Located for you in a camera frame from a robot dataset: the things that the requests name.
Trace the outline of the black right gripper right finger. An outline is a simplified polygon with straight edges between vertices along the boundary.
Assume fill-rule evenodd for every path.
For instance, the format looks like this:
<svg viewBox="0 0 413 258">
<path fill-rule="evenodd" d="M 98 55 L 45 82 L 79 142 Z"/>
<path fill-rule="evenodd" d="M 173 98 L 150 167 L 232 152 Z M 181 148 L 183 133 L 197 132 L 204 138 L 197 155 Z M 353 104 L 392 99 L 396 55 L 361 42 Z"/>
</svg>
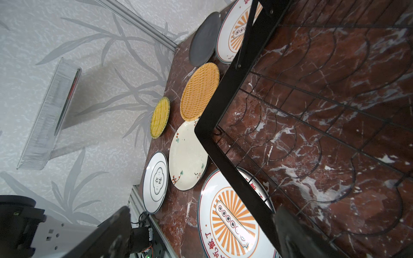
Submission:
<svg viewBox="0 0 413 258">
<path fill-rule="evenodd" d="M 314 230 L 301 224 L 285 207 L 272 217 L 276 228 L 275 249 L 283 258 L 343 258 L 338 250 L 322 239 Z"/>
</svg>

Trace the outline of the orange sunburst plate front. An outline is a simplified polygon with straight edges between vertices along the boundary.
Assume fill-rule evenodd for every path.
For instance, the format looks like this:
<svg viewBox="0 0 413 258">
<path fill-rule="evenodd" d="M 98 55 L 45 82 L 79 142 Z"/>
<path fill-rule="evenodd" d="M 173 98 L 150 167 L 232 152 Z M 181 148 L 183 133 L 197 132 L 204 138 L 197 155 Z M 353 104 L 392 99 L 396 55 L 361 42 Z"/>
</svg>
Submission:
<svg viewBox="0 0 413 258">
<path fill-rule="evenodd" d="M 246 205 L 220 170 L 202 187 L 198 205 L 199 236 L 209 258 L 279 258 Z"/>
</svg>

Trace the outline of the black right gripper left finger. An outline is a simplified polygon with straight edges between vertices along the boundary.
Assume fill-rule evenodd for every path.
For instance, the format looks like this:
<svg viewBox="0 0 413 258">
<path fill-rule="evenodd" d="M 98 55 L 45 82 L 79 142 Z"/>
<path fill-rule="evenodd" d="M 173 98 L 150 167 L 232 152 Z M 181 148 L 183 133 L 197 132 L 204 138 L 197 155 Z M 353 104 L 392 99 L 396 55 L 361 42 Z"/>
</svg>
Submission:
<svg viewBox="0 0 413 258">
<path fill-rule="evenodd" d="M 64 257 L 128 258 L 131 254 L 131 234 L 130 209 L 123 206 Z"/>
</svg>

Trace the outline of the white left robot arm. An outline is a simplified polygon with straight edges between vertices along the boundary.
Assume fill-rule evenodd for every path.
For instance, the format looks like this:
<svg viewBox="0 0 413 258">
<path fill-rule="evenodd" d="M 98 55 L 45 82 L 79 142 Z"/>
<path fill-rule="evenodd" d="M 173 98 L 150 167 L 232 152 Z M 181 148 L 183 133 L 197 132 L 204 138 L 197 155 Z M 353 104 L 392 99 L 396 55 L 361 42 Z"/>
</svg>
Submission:
<svg viewBox="0 0 413 258">
<path fill-rule="evenodd" d="M 25 196 L 1 196 L 3 258 L 128 258 L 150 248 L 150 227 L 133 228 L 121 207 L 99 226 L 65 223 Z"/>
</svg>

